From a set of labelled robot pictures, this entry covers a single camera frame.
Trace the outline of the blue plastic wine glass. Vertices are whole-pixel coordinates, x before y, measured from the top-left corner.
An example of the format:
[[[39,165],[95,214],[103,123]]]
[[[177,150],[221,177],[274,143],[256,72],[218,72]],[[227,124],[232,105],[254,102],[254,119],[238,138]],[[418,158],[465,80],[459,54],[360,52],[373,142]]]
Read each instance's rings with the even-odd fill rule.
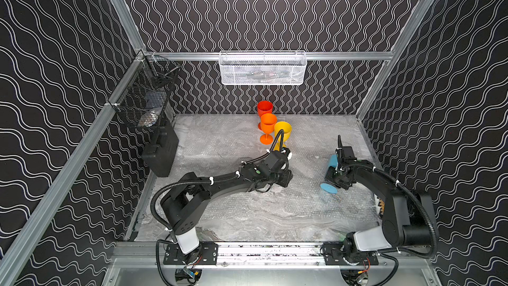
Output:
[[[330,194],[337,194],[339,190],[337,166],[338,159],[337,155],[334,154],[329,159],[324,181],[320,184],[321,189]]]

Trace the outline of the yellow plastic wine glass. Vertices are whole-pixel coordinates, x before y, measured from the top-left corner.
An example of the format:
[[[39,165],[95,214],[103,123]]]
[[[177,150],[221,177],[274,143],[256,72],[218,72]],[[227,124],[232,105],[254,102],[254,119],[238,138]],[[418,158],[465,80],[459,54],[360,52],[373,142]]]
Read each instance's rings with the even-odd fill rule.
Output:
[[[292,132],[292,126],[291,124],[285,122],[285,121],[279,121],[275,124],[275,129],[273,132],[273,136],[278,135],[279,131],[284,131],[284,135],[278,137],[275,143],[275,149],[278,150],[280,147],[280,144],[285,144],[285,142],[290,138],[291,132]]]

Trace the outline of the orange plastic wine glass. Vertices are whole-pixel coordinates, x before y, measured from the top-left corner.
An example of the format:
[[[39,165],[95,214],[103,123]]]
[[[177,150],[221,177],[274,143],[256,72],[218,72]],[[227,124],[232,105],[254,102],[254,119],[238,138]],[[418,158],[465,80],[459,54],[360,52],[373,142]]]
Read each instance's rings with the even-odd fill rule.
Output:
[[[260,137],[260,142],[265,145],[270,145],[273,142],[272,133],[277,123],[277,117],[272,113],[266,113],[261,116],[261,130],[263,135]]]

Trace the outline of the red plastic wine glass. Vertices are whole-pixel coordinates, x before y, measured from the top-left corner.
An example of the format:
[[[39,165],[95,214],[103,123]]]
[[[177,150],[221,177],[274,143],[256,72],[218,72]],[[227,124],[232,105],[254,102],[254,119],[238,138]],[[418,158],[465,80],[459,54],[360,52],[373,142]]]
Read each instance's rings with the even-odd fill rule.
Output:
[[[270,101],[260,101],[257,104],[257,113],[260,118],[258,129],[262,130],[262,124],[268,122],[273,123],[273,104]]]

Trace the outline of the bubble blue glass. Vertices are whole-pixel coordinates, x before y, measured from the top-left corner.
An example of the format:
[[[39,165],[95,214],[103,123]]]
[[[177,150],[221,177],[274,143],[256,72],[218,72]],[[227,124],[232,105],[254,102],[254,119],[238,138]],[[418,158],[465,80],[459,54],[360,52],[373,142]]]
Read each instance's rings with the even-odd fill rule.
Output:
[[[378,209],[374,194],[364,185],[328,193],[320,185],[328,169],[323,156],[294,156],[290,161],[293,179],[288,187],[275,187],[276,199],[295,217],[329,219],[348,230],[377,225]]]

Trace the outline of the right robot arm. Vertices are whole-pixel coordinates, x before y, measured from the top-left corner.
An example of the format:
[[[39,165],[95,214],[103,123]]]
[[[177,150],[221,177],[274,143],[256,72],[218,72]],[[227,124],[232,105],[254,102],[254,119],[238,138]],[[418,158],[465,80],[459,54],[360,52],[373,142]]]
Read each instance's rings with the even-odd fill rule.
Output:
[[[401,251],[426,259],[437,254],[439,231],[429,194],[409,190],[368,161],[330,166],[327,177],[339,189],[360,183],[384,203],[380,226],[347,234],[343,247],[347,261],[358,262],[371,252]]]

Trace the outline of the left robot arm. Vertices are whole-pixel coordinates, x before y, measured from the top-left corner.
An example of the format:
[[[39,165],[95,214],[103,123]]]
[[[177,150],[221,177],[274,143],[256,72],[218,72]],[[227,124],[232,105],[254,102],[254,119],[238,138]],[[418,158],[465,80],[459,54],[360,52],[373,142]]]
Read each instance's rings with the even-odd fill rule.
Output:
[[[272,170],[246,164],[235,172],[210,177],[189,172],[154,193],[150,212],[169,230],[171,241],[181,254],[195,259],[201,248],[196,226],[212,201],[237,193],[266,193],[274,185],[287,187],[292,178],[286,165]]]

